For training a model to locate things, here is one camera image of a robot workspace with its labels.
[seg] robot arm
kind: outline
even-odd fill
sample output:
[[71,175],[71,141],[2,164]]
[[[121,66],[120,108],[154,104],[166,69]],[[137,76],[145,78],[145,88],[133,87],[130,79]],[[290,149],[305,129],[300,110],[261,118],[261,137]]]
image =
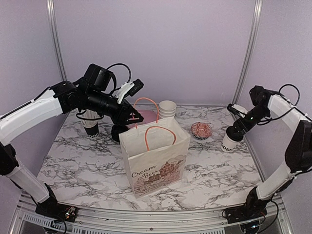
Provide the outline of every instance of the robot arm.
[[0,175],[7,176],[16,185],[24,189],[38,203],[36,212],[42,215],[73,221],[75,208],[59,204],[48,185],[43,185],[16,158],[11,141],[37,124],[76,108],[92,110],[100,116],[109,116],[114,124],[128,125],[142,122],[143,117],[124,98],[133,96],[143,83],[137,79],[130,85],[123,85],[118,97],[105,94],[114,74],[97,65],[91,64],[84,77],[71,83],[64,81],[47,88],[35,99],[0,117]]
[[[285,152],[285,160],[278,169],[266,181],[250,191],[244,205],[225,210],[229,223],[261,216],[259,213],[265,213],[266,205],[276,193],[286,189],[298,173],[308,172],[312,167],[312,120],[279,92],[255,86],[251,89],[250,95],[255,107],[244,113],[244,116],[241,114],[233,126],[227,129],[222,143],[224,151],[230,151],[242,140],[245,133],[260,123],[262,118],[270,117],[271,113],[283,116],[281,119],[293,132],[293,137]],[[233,114],[241,113],[231,104],[228,110]],[[231,144],[228,144],[228,138],[232,140]]]

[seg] stacked paper cups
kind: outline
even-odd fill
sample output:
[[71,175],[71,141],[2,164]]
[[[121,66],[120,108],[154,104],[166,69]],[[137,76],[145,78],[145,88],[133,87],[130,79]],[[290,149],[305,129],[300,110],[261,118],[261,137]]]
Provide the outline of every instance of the stacked paper cups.
[[162,101],[159,104],[159,117],[167,118],[176,115],[176,104],[173,101]]

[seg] white paper cup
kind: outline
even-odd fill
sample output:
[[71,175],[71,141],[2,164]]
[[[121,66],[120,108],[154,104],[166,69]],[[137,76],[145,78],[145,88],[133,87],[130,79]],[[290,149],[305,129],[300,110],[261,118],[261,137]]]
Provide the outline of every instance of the white paper cup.
[[239,141],[234,141],[230,139],[227,134],[225,134],[223,141],[221,143],[221,149],[225,152],[231,152],[232,149],[234,149],[238,143]]
[[159,108],[159,112],[162,113],[162,114],[171,115],[171,114],[176,113],[176,110],[173,110],[173,111],[166,111],[166,110],[163,110],[163,109]]
[[176,103],[173,101],[162,101],[159,104],[159,108],[163,111],[175,111],[176,110]]
[[[95,119],[99,118],[99,115],[94,111],[87,110],[83,115],[81,115],[81,117],[87,119]],[[98,137],[99,131],[97,120],[82,120],[81,123],[90,138]]]
[[168,117],[174,117],[176,114],[174,115],[162,115],[161,113],[159,113],[159,117],[161,118],[168,118]]

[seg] bag handle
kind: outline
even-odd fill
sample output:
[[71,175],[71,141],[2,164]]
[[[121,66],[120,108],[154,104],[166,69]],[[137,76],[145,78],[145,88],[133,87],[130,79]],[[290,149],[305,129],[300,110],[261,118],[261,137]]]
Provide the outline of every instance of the bag handle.
[[158,123],[158,119],[159,119],[159,108],[158,108],[156,102],[154,102],[153,100],[151,100],[151,99],[149,99],[149,98],[147,98],[147,97],[140,97],[140,98],[139,98],[138,100],[136,100],[136,102],[134,103],[133,108],[136,106],[137,102],[140,101],[140,100],[148,100],[148,101],[151,101],[152,103],[155,104],[155,106],[156,106],[156,108],[157,108],[157,119],[156,119],[156,123]]
[[176,142],[176,135],[175,135],[175,133],[174,133],[173,131],[171,131],[171,130],[168,129],[168,128],[164,128],[164,127],[160,127],[160,126],[152,126],[152,127],[149,127],[148,129],[146,129],[146,132],[145,132],[145,143],[146,143],[147,151],[150,150],[150,147],[148,146],[148,143],[147,143],[147,132],[148,132],[148,130],[150,130],[151,128],[162,128],[162,129],[165,129],[165,130],[171,132],[171,133],[174,135],[174,137],[175,137],[175,140],[174,140],[174,142],[173,142],[172,144],[173,144],[173,145],[175,144],[175,142]]

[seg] lavender backdrop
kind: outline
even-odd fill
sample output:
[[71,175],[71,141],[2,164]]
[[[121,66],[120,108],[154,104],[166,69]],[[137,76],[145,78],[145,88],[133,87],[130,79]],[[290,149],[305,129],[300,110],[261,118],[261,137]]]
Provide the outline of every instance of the lavender backdrop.
[[[0,2],[0,115],[60,82],[47,19],[46,1]],[[46,121],[12,142],[34,174],[59,131],[64,117]],[[0,176],[0,227],[7,233],[20,190]]]
[[[264,1],[261,23],[247,81],[239,104],[251,108],[254,85],[278,90],[285,83],[301,91],[298,107],[312,115],[312,2]],[[296,91],[283,91],[295,103]],[[255,127],[247,134],[266,177],[284,158],[292,134],[282,121]],[[295,234],[311,233],[312,174],[302,175],[283,194]]]
[[[55,1],[68,79],[88,65],[130,66],[145,86],[135,96],[183,104],[228,104],[254,12],[250,0]],[[125,68],[112,69],[119,85]]]

